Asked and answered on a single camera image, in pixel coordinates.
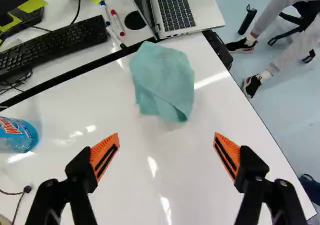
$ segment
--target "laptop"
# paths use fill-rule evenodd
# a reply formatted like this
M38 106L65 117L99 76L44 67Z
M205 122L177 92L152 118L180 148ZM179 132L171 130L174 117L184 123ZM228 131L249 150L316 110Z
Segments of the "laptop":
M160 39L223 27L215 0L133 0L137 10Z

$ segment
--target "leg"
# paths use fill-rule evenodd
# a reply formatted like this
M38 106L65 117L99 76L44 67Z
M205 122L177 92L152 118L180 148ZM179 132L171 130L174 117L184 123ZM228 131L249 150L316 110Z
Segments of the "leg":
M271 0L262 15L256 21L251 35L257 38L277 18L277 16L288 6L297 2L314 0Z
M320 14L317 15L313 23L302 33L299 38L278 56L267 68L271 74L290 66L295 61L302 59L320 42Z
M253 98L264 80L272 77L280 70L287 68L293 62L301 59L320 42L320 14L299 38L278 56L261 73L248 77L243 83L243 92L248 98Z
M257 45L257 38L267 29L267 27L276 19L282 10L290 5L302 1L315 1L315 0L271 0L266 6L262 15L256 21L251 33L236 42L226 44L226 48L231 53L247 53L251 52Z

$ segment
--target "black keyboard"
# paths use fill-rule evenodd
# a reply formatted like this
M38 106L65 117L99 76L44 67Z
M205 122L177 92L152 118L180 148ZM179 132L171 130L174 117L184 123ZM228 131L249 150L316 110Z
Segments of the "black keyboard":
M38 23L41 23L44 17L44 9L45 8L42 7L30 13L21 11L19 8L12 10L10 13L15 17L19 18L21 22L5 31L3 34L1 34L0 39L5 40L8 37L17 34L22 30L25 30L27 28L37 25Z
M166 32L195 27L188 0L158 0Z
M102 15L36 37L0 53L0 81L107 39Z

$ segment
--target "desk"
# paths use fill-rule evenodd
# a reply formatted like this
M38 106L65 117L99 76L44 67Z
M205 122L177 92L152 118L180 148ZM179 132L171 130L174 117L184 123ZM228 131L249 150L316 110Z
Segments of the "desk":
M48 5L46 5L44 8L44 18L41 23L37 24L38 27L46 28L49 30L56 30L65 27L71 23L77 13L78 0L45 1L48 2ZM132 0L106 0L105 2L109 9L121 8L116 9L121 21L124 21L125 17L129 13L137 10ZM105 10L99 5L96 5L90 0L81 0L80 12L76 22L98 15L105 16L105 14ZM123 42L126 46L131 46L138 42L147 40L153 36L153 34L147 27L134 32L125 28L125 31L126 36L123 38ZM45 31L41 31L35 28L28 28L8 38L3 45L5 46L6 44L9 44L10 42L18 38L22 42L26 42L45 33ZM46 62L45 64L35 67L33 69L33 75L28 80L28 83L21 85L19 88L23 91L26 91L63 73L112 54L119 49L120 48L115 44L115 42L110 39L103 44L99 44L82 51L60 57L50 62ZM19 93L19 91L11 89L10 91L0 96L0 103L18 95Z
M176 124L139 113L128 63L132 55L75 77L3 112L30 121L40 133L33 152L2 155L1 187L19 191L66 178L66 164L85 146L118 132L120 149L89 195L98 224L234 224L243 195L212 147L214 132L251 147L270 167L267 179L296 188L307 219L316 214L294 171L261 119L201 33L162 41L187 54L195 71L190 119ZM24 197L24 224L36 189ZM12 218L17 197L0 194ZM68 206L63 225L71 225ZM260 225L270 225L262 208Z

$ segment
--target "sneaker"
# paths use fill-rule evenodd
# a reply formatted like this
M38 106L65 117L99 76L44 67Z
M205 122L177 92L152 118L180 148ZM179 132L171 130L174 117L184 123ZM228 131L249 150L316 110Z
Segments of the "sneaker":
M258 88L261 86L261 78L262 77L257 74L244 80L242 91L247 98L252 99L254 97Z
M255 41L251 46L248 46L246 44L246 41L247 41L247 39L243 38L239 41L229 42L226 44L226 49L230 53L249 53L255 48L258 41Z

